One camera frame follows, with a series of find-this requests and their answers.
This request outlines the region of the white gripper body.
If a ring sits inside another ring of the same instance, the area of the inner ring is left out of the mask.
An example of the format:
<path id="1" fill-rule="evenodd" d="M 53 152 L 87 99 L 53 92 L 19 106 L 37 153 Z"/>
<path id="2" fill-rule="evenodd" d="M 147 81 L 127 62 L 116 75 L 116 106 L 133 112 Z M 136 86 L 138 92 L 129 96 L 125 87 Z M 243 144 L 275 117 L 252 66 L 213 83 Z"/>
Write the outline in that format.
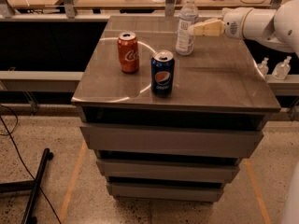
<path id="1" fill-rule="evenodd" d="M 252 7 L 224 8 L 222 20 L 225 25 L 225 34 L 231 38 L 243 39 L 243 26 Z"/>

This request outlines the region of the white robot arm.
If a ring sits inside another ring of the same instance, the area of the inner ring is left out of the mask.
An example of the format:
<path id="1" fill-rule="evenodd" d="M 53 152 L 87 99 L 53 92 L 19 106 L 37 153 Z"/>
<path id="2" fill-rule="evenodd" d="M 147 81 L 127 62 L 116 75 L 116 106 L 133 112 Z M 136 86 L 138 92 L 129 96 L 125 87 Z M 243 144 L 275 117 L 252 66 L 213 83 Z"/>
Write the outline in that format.
<path id="1" fill-rule="evenodd" d="M 219 36 L 254 40 L 299 56 L 299 1 L 292 0 L 278 9 L 239 7 L 222 10 L 222 20 L 209 19 L 191 25 L 189 35 Z M 299 163 L 292 172 L 281 224 L 299 224 Z"/>

